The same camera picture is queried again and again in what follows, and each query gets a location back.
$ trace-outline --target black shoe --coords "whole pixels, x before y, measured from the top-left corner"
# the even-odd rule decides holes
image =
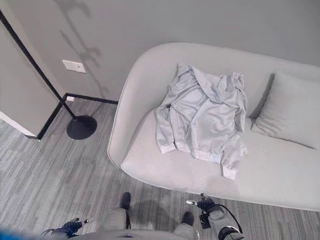
[[[182,224],[189,224],[190,226],[193,226],[193,225],[194,225],[194,221],[195,221],[195,217],[194,217],[194,215],[192,214],[192,212],[186,211],[186,212],[183,214],[181,223],[182,223]]]
[[[129,210],[130,209],[130,201],[131,201],[131,194],[129,192],[125,192],[121,198],[120,208],[123,208],[125,210]]]

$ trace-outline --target sofa backrest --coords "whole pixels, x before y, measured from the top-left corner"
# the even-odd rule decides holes
[[[276,71],[320,82],[318,66],[195,43],[154,47],[136,61],[121,93],[108,146],[109,158],[116,166],[123,161],[140,120],[165,97],[177,63],[191,64],[214,75],[243,73],[247,116],[251,118],[259,115]]]

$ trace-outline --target jacket sleeve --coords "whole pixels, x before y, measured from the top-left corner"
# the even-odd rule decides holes
[[[223,176],[232,180],[236,177],[242,157],[247,155],[247,148],[241,140],[242,133],[245,131],[247,114],[247,96],[244,91],[245,83],[242,73],[236,73],[234,81],[237,94],[234,134],[226,143],[221,159]]]
[[[236,178],[239,163],[245,155],[247,148],[241,140],[240,132],[237,132],[228,141],[222,154],[222,174],[225,178],[232,180]]]
[[[162,105],[155,111],[156,114],[156,143],[162,154],[176,149],[174,134],[170,121],[170,105]]]

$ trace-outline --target striped carpet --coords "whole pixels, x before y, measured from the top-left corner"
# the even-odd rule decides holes
[[[76,99],[68,102],[77,114],[92,115],[97,131],[85,140],[72,140],[66,125],[71,119],[61,109],[41,141],[28,139],[0,121],[0,224],[3,228],[38,234],[79,217],[95,221],[79,233],[93,232],[104,211],[116,207],[123,192],[132,194],[133,229],[173,231],[184,211],[200,211],[185,204],[195,194],[142,183],[115,168],[107,157],[107,144],[116,105]],[[319,240],[320,213],[215,199],[238,218],[247,239]],[[200,239],[213,233],[195,227]]]

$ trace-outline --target black baseboard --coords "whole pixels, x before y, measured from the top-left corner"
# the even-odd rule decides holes
[[[92,97],[92,96],[84,96],[84,95],[78,95],[78,94],[73,94],[73,93],[66,93],[67,97],[74,97],[74,98],[78,98],[78,99],[87,99],[87,100],[91,100],[91,101],[98,101],[98,102],[103,102],[103,103],[107,103],[107,104],[118,104],[118,101],[113,101],[113,100],[108,100],[108,99],[104,99],[104,98],[98,98],[98,97]]]
[[[113,101],[113,100],[108,100],[108,99],[103,99],[103,98],[98,98],[98,97],[92,97],[92,96],[84,96],[84,95],[78,95],[78,94],[73,94],[73,93],[66,93],[63,96],[63,100],[66,101],[67,97],[74,97],[78,99],[87,99],[91,101],[98,101],[98,102],[103,102],[103,103],[108,103],[108,104],[118,104],[118,101]],[[62,108],[62,103],[59,102],[56,108],[53,110],[52,114],[44,124],[43,128],[41,129],[40,133],[37,136],[30,136],[30,135],[25,135],[28,139],[36,139],[36,140],[41,140],[43,136],[45,135],[46,131],[48,130],[49,126],[55,119],[56,115],[58,114],[59,110]]]

